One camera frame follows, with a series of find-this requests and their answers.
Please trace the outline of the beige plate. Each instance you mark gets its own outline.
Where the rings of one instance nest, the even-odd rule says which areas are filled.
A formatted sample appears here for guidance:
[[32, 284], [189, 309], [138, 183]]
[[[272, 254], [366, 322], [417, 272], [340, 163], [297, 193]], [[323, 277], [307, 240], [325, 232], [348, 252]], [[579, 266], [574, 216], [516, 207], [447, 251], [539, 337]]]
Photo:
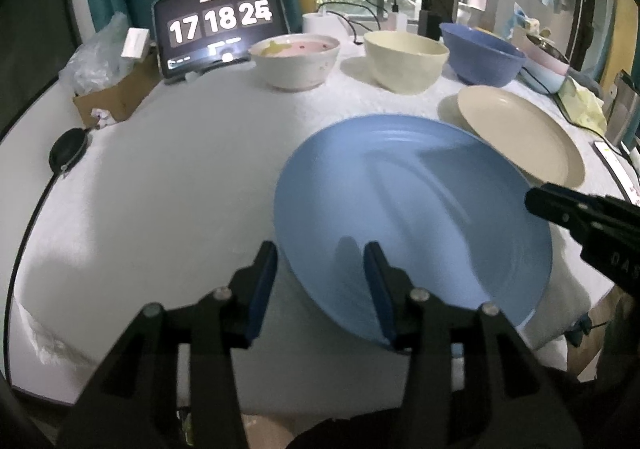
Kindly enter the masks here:
[[476, 135], [529, 176], [573, 189], [584, 182], [585, 164], [570, 135], [527, 99], [476, 85], [462, 88], [457, 105]]

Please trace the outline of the blue plate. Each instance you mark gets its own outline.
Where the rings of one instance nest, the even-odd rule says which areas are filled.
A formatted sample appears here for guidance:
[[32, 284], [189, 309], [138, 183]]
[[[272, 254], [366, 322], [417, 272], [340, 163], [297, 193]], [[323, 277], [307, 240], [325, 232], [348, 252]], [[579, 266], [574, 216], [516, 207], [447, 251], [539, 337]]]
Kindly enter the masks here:
[[312, 135], [286, 161], [274, 230], [314, 304], [361, 339], [385, 341], [363, 271], [370, 242], [445, 303], [493, 302], [523, 327], [552, 269], [550, 228], [526, 210], [528, 188], [510, 161], [454, 125], [353, 118]]

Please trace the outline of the large blue bowl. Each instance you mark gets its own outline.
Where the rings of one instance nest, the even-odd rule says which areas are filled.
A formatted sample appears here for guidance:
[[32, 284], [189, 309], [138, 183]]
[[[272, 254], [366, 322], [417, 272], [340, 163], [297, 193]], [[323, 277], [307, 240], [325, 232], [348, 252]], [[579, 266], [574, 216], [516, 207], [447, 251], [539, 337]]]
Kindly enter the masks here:
[[527, 59], [511, 43], [482, 30], [453, 22], [443, 22], [439, 29], [449, 50], [448, 64], [466, 84], [506, 86]]

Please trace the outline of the cream bowl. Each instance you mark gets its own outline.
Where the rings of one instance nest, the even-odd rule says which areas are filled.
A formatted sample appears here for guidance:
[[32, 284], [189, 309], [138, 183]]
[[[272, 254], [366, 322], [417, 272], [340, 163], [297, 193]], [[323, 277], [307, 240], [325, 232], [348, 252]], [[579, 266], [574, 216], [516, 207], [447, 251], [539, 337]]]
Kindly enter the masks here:
[[450, 51], [441, 42], [400, 31], [363, 35], [366, 62], [373, 79], [396, 94], [416, 95], [442, 75]]

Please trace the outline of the pink strawberry bowl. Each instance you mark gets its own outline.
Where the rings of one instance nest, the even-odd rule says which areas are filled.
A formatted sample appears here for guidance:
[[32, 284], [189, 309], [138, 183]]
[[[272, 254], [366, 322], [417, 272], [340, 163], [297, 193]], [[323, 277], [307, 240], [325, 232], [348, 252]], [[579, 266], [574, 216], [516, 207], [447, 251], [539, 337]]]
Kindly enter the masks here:
[[326, 82], [341, 50], [327, 35], [295, 33], [262, 40], [250, 48], [258, 76], [269, 86], [303, 92]]

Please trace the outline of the stacked pastel bowls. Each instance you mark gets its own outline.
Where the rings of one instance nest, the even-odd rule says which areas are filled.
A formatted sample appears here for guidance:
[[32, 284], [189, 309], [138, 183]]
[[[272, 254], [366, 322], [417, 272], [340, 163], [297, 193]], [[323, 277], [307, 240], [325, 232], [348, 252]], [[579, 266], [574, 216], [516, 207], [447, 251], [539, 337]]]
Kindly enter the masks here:
[[527, 56], [520, 76], [535, 92], [556, 94], [562, 87], [570, 68], [566, 57], [548, 41], [526, 34], [522, 51]]

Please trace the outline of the smartphone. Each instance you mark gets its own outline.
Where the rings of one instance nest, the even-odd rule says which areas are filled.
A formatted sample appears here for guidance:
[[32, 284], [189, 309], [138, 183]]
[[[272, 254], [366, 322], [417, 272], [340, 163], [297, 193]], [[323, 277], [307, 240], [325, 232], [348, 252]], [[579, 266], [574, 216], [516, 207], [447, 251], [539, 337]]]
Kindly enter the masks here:
[[596, 154], [612, 175], [617, 188], [620, 189], [625, 200], [634, 206], [638, 206], [640, 204], [639, 189], [632, 181], [623, 163], [620, 162], [620, 157], [616, 156], [614, 150], [605, 142], [602, 142], [602, 140], [595, 140], [592, 143], [592, 148], [596, 151]]

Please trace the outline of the yellow paper bag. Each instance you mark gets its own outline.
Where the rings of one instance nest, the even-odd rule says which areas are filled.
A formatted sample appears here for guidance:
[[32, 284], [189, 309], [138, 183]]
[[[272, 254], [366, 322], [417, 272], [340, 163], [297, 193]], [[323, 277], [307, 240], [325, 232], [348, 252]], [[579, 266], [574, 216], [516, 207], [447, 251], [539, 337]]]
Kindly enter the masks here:
[[588, 128], [600, 135], [606, 132], [606, 119], [602, 111], [602, 100], [567, 76], [558, 91], [560, 102], [570, 122]]

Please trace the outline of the steel thermos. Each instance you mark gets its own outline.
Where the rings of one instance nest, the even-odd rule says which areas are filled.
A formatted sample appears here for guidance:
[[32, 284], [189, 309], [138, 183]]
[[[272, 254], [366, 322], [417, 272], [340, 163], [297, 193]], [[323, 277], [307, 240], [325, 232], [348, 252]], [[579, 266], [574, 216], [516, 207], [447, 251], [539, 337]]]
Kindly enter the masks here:
[[625, 70], [616, 74], [605, 94], [603, 113], [605, 138], [616, 147], [634, 149], [639, 128], [639, 87]]

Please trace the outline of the black power adapter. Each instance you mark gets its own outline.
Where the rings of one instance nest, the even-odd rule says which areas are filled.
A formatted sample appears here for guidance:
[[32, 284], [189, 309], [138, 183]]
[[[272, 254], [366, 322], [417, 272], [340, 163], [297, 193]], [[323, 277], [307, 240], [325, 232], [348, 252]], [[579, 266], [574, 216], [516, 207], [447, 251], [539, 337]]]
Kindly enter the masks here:
[[419, 12], [418, 35], [438, 41], [442, 36], [440, 25], [451, 21], [450, 8], [439, 0], [428, 0]]

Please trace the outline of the black round puck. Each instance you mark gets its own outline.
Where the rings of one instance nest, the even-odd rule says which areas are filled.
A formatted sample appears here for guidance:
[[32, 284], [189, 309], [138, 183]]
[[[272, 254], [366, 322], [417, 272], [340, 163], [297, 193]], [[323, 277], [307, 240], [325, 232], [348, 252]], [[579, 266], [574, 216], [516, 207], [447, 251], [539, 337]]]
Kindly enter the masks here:
[[73, 169], [89, 146], [88, 128], [70, 128], [55, 140], [49, 152], [49, 166], [54, 175]]

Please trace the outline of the white charger block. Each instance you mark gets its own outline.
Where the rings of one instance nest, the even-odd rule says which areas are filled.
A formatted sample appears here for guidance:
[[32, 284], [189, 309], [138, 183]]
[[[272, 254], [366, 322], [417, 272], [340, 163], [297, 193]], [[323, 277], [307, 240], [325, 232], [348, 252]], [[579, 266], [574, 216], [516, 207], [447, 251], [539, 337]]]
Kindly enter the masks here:
[[406, 32], [408, 27], [408, 17], [401, 13], [397, 4], [392, 5], [392, 10], [386, 19], [386, 29], [388, 31]]

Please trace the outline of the cardboard box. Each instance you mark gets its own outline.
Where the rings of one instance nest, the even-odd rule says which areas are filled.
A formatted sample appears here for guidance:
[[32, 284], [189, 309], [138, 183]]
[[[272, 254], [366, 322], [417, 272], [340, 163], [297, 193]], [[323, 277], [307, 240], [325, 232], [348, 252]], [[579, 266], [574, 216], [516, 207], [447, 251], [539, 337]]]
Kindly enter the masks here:
[[102, 116], [119, 123], [132, 116], [161, 79], [157, 51], [152, 50], [119, 83], [103, 91], [74, 96], [73, 103], [87, 128], [95, 128]]

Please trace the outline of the white desk lamp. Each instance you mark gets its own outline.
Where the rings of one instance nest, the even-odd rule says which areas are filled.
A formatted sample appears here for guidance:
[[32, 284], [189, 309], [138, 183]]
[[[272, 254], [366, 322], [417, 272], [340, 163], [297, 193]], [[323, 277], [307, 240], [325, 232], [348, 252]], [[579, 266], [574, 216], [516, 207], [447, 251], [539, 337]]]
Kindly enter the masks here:
[[303, 27], [307, 33], [323, 34], [344, 43], [349, 38], [347, 28], [342, 23], [339, 16], [330, 14], [326, 9], [317, 9], [313, 13], [306, 13], [303, 16]]

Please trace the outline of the small white box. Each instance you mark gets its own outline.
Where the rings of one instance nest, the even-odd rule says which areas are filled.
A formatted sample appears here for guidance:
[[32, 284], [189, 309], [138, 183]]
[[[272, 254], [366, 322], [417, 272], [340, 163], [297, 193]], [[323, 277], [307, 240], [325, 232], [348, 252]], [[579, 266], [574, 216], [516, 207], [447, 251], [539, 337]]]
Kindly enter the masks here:
[[151, 43], [150, 30], [130, 27], [127, 31], [120, 57], [142, 61], [148, 56]]

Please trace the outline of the tablet showing clock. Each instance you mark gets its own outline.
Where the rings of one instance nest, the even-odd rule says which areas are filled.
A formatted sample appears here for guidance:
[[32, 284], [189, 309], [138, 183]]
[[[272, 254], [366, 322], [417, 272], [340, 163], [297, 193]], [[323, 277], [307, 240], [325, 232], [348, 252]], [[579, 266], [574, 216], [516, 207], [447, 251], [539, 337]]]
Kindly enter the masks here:
[[282, 0], [157, 0], [152, 21], [167, 82], [250, 59], [250, 48], [288, 34]]

